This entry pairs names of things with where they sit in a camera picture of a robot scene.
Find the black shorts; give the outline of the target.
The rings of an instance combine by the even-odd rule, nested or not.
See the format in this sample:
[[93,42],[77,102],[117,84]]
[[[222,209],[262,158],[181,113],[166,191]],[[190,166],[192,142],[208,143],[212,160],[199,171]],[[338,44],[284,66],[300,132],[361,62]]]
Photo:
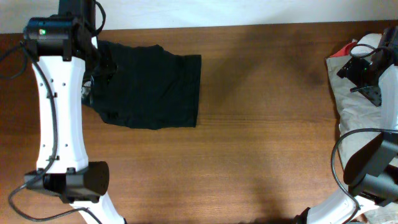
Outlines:
[[201,55],[105,40],[98,49],[102,65],[81,100],[105,123],[153,130],[197,125]]

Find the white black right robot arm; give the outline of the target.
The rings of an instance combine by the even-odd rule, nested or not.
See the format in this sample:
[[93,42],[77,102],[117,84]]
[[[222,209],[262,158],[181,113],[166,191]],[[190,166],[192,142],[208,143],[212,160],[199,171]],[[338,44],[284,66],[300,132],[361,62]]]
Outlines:
[[344,57],[328,58],[341,136],[331,152],[343,178],[321,204],[294,223],[351,223],[397,203],[397,28],[364,36]]

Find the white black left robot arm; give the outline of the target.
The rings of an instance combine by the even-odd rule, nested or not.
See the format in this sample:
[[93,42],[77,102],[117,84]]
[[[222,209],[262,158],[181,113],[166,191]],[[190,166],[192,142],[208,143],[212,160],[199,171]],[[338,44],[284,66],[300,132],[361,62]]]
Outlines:
[[82,131],[83,79],[100,64],[96,1],[60,1],[50,17],[33,17],[24,29],[40,109],[40,147],[25,187],[58,197],[87,223],[124,223],[109,195],[109,167],[88,159]]

